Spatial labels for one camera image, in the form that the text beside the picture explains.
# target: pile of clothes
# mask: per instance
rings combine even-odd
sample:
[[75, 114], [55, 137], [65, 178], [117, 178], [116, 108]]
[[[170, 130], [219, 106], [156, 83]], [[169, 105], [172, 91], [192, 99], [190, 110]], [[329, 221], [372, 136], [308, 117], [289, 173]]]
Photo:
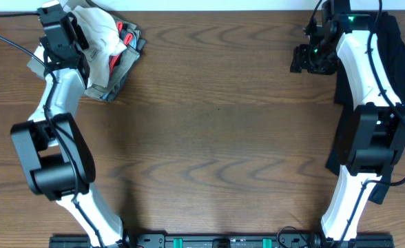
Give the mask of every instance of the pile of clothes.
[[[81, 26], [89, 48], [83, 50], [90, 66], [85, 95], [100, 101], [113, 101], [121, 91], [129, 70], [140, 58], [145, 41], [136, 25], [115, 17], [89, 0], [60, 1]], [[40, 45], [34, 53], [43, 58]], [[44, 68], [31, 60], [28, 67], [43, 78]]]

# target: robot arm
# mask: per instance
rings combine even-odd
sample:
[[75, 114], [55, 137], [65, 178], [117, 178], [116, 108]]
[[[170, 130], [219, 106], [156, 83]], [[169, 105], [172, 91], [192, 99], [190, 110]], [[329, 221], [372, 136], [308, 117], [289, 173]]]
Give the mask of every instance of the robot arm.
[[[313, 20], [305, 29], [310, 44], [294, 50], [291, 72], [306, 69], [314, 74], [332, 74], [338, 63], [342, 63], [353, 95], [353, 115], [335, 142], [341, 164], [339, 179], [331, 204], [321, 219], [323, 238], [332, 243], [345, 235], [362, 184], [380, 180], [398, 162], [405, 146], [405, 129], [380, 94], [368, 60], [370, 16], [352, 14], [349, 0], [327, 0], [322, 5], [322, 24], [317, 26]], [[387, 97], [400, 105], [384, 71], [376, 34], [371, 47], [380, 83]], [[374, 186], [368, 184], [364, 190], [344, 241], [356, 238], [358, 220]]]
[[[16, 124], [11, 129], [28, 185], [35, 194], [45, 194], [49, 200], [55, 200], [66, 208], [90, 237], [91, 246], [123, 247], [123, 223], [94, 184], [94, 161], [74, 122], [89, 77], [89, 66], [81, 51], [87, 47], [87, 41], [81, 40], [84, 38], [83, 32], [76, 25], [74, 15], [64, 12], [58, 1], [45, 4], [38, 12], [46, 34], [41, 38], [41, 43], [45, 55], [51, 60], [46, 63], [53, 70], [58, 83], [54, 85], [52, 76], [47, 74], [46, 88], [38, 108], [28, 122]], [[61, 146], [60, 154], [39, 155], [40, 151], [59, 145], [44, 113], [48, 98], [50, 102], [46, 107], [50, 121], [56, 126], [56, 131], [74, 159], [78, 170], [76, 174], [67, 151]], [[74, 202], [76, 180], [79, 192]]]

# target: fabric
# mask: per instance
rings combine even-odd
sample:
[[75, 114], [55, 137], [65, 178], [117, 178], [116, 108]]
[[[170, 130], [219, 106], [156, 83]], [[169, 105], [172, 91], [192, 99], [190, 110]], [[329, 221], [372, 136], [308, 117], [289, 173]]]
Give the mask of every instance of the fabric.
[[139, 59], [140, 52], [145, 44], [145, 41], [140, 39], [141, 31], [136, 29], [135, 24], [122, 21], [114, 16], [112, 17], [115, 22], [121, 21], [123, 24], [126, 24], [126, 31], [131, 32], [134, 35], [134, 38], [129, 43], [127, 49], [121, 54], [121, 58], [119, 59], [120, 63], [114, 66], [107, 86], [103, 87], [102, 85], [93, 84], [86, 89], [85, 95], [100, 101], [115, 100], [126, 81], [127, 73], [129, 73], [129, 70], [135, 61]]
[[83, 53], [90, 66], [87, 87], [100, 85], [107, 87], [110, 79], [109, 57], [116, 56], [126, 49], [120, 40], [112, 16], [99, 8], [75, 7], [72, 13], [89, 43]]
[[[405, 106], [405, 45], [402, 41], [400, 29], [394, 16], [390, 16], [386, 12], [382, 13], [377, 29], [377, 37], [380, 58], [386, 75], [388, 76], [389, 83]], [[347, 123], [353, 113], [353, 97], [349, 87], [348, 77], [346, 76], [342, 64], [339, 65], [337, 70], [337, 86], [335, 89], [334, 102], [344, 106], [335, 135], [336, 139], [338, 134], [342, 131], [344, 124]], [[339, 174], [340, 164], [334, 148], [331, 150], [325, 167], [334, 174]], [[382, 181], [390, 182], [391, 175], [383, 175]], [[369, 200], [377, 204], [382, 204], [387, 192], [387, 186], [376, 185], [369, 196]]]

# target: wood grain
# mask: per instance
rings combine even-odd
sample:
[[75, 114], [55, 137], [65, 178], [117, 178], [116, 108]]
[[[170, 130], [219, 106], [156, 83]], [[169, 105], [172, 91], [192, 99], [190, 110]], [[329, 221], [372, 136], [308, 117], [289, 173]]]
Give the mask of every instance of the wood grain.
[[[337, 177], [324, 168], [340, 117], [334, 76], [290, 74], [310, 12], [119, 12], [147, 45], [115, 103], [82, 99], [77, 123], [96, 182], [132, 231], [275, 233], [314, 229]], [[394, 12], [405, 42], [405, 12]], [[33, 50], [35, 17], [0, 19], [0, 34]], [[9, 137], [44, 82], [0, 42], [0, 247], [47, 247], [83, 233], [28, 189]], [[405, 152], [394, 178], [405, 175]], [[369, 203], [360, 231], [405, 247], [405, 185]]]

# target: green connector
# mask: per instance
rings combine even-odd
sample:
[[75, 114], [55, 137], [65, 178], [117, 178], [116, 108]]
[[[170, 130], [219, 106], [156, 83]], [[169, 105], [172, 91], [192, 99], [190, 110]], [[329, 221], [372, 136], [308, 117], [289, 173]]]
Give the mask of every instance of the green connector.
[[183, 239], [182, 238], [174, 239], [174, 248], [183, 248]]
[[262, 248], [271, 248], [271, 239], [264, 238], [262, 240]]

